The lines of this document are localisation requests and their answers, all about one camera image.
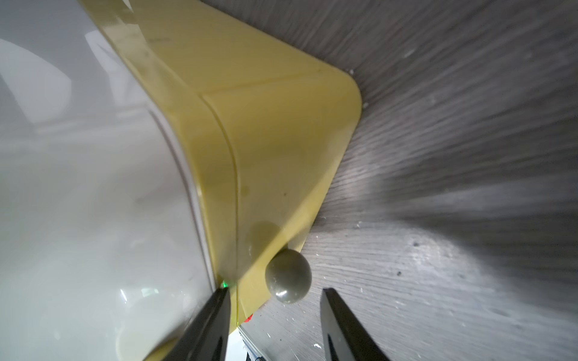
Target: yellow container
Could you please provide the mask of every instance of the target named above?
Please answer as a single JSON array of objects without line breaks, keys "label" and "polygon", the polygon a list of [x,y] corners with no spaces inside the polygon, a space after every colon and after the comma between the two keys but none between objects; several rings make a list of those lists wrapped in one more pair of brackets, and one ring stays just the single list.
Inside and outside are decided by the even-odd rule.
[{"label": "yellow container", "polygon": [[81,0],[173,128],[231,330],[301,250],[361,113],[349,75],[198,1]]}]

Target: gray sphere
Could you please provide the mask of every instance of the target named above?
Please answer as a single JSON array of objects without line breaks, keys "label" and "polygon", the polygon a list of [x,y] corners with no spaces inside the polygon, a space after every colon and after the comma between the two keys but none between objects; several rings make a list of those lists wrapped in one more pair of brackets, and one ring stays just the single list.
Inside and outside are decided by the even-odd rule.
[{"label": "gray sphere", "polygon": [[299,252],[281,250],[265,269],[269,292],[283,303],[301,300],[311,287],[311,267]]}]

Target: white plastic surface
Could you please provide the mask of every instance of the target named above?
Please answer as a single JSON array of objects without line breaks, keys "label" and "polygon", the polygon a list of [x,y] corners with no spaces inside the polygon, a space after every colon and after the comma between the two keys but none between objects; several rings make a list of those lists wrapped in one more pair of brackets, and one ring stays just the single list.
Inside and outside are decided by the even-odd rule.
[{"label": "white plastic surface", "polygon": [[75,1],[2,2],[0,55],[0,360],[140,361],[214,287],[178,145]]}]

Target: white debris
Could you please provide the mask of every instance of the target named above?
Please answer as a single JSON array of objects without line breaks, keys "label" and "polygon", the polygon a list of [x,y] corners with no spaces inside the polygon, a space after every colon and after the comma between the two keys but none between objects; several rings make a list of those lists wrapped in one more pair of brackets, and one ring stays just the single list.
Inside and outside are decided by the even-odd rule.
[{"label": "white debris", "polygon": [[297,361],[299,361],[299,357],[297,357],[297,354],[295,353],[295,351],[293,351],[291,346],[289,346],[289,349],[291,350],[291,352],[293,352],[293,355],[295,355],[295,358],[297,359]]},{"label": "white debris", "polygon": [[405,54],[403,55],[403,58],[405,59],[405,58],[407,58],[408,56],[412,55],[412,54],[415,53],[415,52],[416,52],[416,49],[411,49],[410,51],[408,51],[407,53],[405,53]]}]

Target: wood grain surface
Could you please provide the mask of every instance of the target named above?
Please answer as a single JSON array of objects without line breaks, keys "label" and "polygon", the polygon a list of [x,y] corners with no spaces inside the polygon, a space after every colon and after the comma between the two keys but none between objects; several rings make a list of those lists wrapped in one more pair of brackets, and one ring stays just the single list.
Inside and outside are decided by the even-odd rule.
[{"label": "wood grain surface", "polygon": [[368,103],[310,293],[243,325],[270,361],[324,359],[329,286],[392,360],[578,359],[576,1],[206,2],[353,69]]}]

